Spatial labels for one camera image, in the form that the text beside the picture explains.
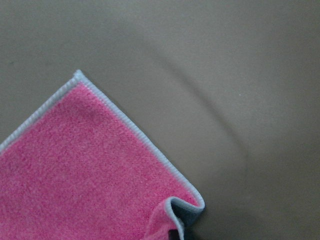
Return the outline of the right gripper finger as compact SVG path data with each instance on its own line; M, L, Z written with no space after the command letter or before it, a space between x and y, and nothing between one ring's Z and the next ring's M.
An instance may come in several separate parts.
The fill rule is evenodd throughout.
M168 239L169 240L178 240L178 231L176 229L172 229L168 231Z

